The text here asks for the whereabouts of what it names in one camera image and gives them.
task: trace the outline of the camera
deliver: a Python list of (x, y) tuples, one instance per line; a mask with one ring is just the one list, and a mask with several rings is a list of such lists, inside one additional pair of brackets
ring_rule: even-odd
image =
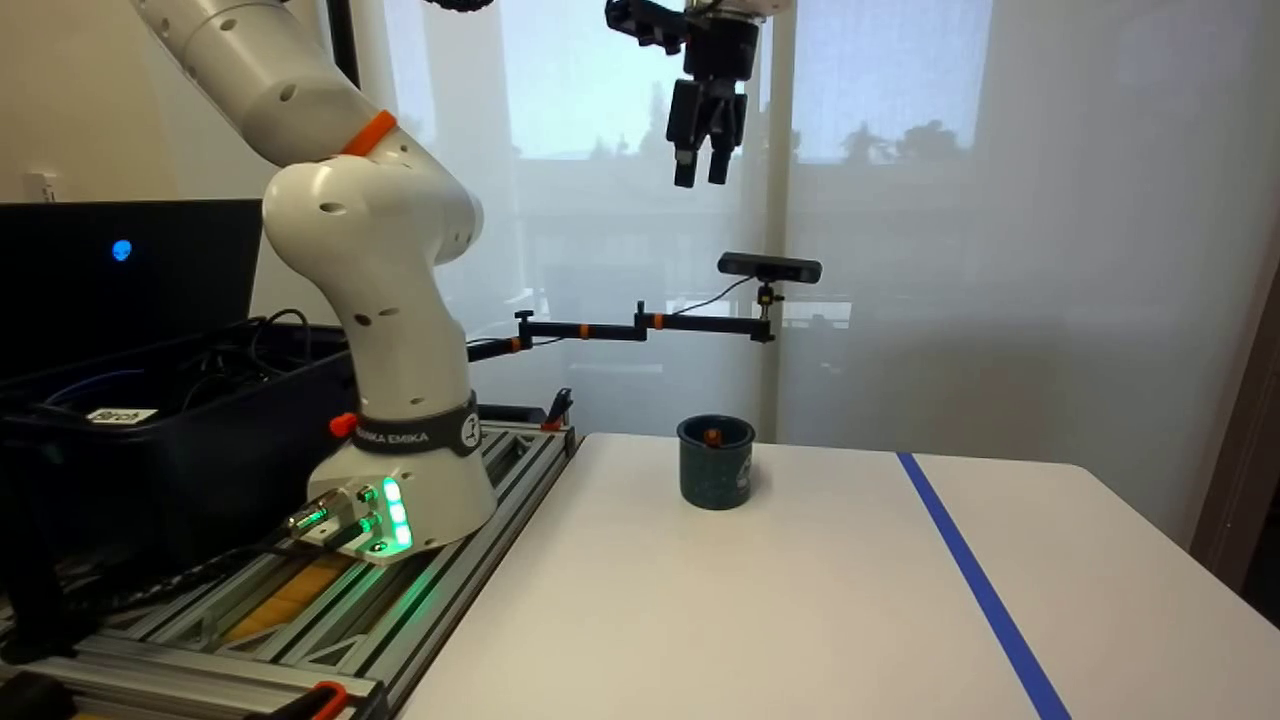
[(824, 265), (804, 255), (751, 255), (751, 252), (723, 252), (714, 265), (723, 277), (754, 277), (765, 282), (814, 282), (824, 277)]

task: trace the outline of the black box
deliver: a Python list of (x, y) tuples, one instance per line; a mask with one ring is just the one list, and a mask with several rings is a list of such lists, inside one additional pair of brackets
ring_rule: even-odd
[(341, 333), (272, 318), (19, 376), (0, 383), (0, 479), (27, 509), (0, 512), (61, 567), (175, 573), (300, 509), (351, 407)]

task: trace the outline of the metal rail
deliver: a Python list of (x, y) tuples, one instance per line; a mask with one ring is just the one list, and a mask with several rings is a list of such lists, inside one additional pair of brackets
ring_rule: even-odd
[(568, 464), (571, 433), (482, 425), (479, 455), (499, 505), (450, 548), (390, 567), (347, 562), (297, 617), (226, 639), (226, 628), (316, 559), (264, 552), (216, 583), (111, 618), (79, 639), (79, 654), (0, 663), (0, 680), (38, 671), (66, 682), (84, 708), (191, 720), (244, 720), (341, 680), (359, 720), (390, 715)]

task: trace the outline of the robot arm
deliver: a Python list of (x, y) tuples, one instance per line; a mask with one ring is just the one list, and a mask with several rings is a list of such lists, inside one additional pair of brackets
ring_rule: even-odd
[(465, 183), (351, 87), (281, 0), (137, 0), (241, 136), (281, 172), (264, 235), (342, 324), (359, 425), (309, 479), (297, 536), (390, 562), (493, 515), (465, 333), (432, 265), (479, 230)]
[(746, 94), (758, 22), (784, 11), (786, 0), (688, 0), (683, 11), (668, 11), (647, 0), (606, 0), (606, 29), (660, 44), (668, 55), (683, 44), (683, 73), (668, 107), (668, 139), (677, 144), (677, 183), (690, 189), (697, 150), (712, 139), (708, 180), (727, 180), (727, 161), (744, 139)]

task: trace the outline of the white table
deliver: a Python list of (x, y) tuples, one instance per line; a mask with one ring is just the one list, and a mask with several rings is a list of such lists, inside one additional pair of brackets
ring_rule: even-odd
[(402, 720), (1280, 715), (1280, 632), (1097, 476), (914, 459), (754, 444), (703, 512), (677, 440), (588, 434)]

